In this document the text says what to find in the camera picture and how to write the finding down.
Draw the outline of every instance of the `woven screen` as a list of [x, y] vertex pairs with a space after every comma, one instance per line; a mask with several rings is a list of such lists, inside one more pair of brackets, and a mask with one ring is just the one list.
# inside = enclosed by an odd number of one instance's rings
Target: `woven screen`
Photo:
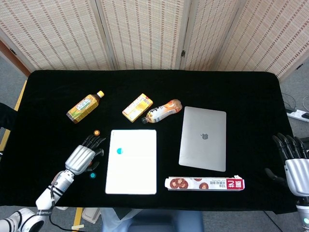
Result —
[[308, 49], [307, 0], [248, 0], [218, 69], [281, 77]]
[[184, 1], [101, 0], [119, 69], [175, 69]]
[[218, 57], [238, 6], [237, 0], [199, 0], [185, 70], [207, 71]]
[[91, 0], [0, 0], [0, 28], [35, 69], [110, 70]]

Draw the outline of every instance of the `robotic hand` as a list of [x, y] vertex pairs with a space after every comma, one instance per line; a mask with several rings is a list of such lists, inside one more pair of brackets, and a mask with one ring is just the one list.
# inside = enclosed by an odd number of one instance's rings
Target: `robotic hand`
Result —
[[295, 137], [284, 136], [278, 133], [273, 136], [281, 159], [284, 163], [286, 179], [275, 176], [271, 170], [266, 169], [267, 175], [283, 185], [298, 197], [296, 207], [302, 221], [303, 231], [309, 232], [309, 154], [303, 142]]
[[73, 183], [74, 176], [92, 171], [99, 165], [98, 161], [92, 163], [92, 160], [97, 155], [104, 155], [103, 149], [97, 149], [104, 140], [105, 138], [89, 135], [67, 159], [66, 170], [59, 172], [37, 199], [37, 213], [27, 208], [14, 212], [10, 217], [0, 220], [0, 232], [38, 232], [46, 217], [51, 216], [57, 201]]

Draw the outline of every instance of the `power strip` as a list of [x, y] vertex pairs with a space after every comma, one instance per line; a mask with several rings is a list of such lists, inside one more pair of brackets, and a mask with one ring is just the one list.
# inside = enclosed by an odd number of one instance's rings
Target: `power strip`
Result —
[[301, 110], [296, 110], [295, 112], [291, 113], [286, 113], [288, 117], [296, 118], [298, 120], [304, 121], [304, 122], [309, 122], [309, 119], [302, 117], [303, 114], [307, 112], [301, 111]]

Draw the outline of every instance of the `red label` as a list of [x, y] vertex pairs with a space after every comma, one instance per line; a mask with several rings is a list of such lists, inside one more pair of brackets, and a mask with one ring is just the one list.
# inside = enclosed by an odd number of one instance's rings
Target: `red label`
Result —
[[226, 179], [226, 189], [243, 189], [243, 180]]

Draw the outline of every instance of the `white tablet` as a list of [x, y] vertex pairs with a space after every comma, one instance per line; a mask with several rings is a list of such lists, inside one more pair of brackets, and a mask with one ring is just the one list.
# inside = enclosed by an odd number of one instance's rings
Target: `white tablet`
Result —
[[112, 130], [105, 192], [156, 193], [155, 130]]

